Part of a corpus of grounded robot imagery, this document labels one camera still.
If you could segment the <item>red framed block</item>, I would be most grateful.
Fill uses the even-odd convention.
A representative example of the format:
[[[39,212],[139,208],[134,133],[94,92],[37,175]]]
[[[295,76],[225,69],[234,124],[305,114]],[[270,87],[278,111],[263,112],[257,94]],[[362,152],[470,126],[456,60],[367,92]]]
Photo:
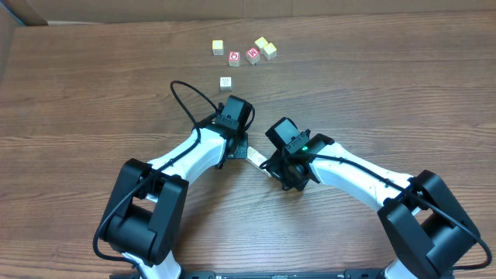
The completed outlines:
[[[259,153],[255,153],[252,157],[251,157],[251,163],[259,170],[261,171],[262,173],[266,174],[268,177],[271,177],[270,173],[265,170],[265,169],[262,169],[260,167],[260,165],[265,162],[267,160],[266,157],[264,157],[263,155],[259,154]]]

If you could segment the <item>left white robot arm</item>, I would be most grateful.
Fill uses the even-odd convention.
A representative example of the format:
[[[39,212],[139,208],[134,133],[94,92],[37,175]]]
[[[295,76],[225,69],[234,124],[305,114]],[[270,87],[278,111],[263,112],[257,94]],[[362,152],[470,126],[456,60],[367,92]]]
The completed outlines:
[[[179,278],[182,268],[172,249],[189,185],[210,167],[246,158],[247,145],[246,131],[210,125],[160,158],[126,161],[94,240],[117,251],[116,261],[132,264],[134,278]]]

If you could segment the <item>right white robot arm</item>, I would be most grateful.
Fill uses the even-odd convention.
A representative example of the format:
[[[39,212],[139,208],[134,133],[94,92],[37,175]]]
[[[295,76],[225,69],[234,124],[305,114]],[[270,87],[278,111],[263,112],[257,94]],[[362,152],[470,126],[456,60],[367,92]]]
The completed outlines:
[[[372,208],[396,254],[382,278],[442,278],[475,245],[478,228],[443,179],[424,170],[416,176],[378,167],[334,139],[298,130],[266,133],[276,150],[262,164],[285,191],[309,181],[330,185]]]

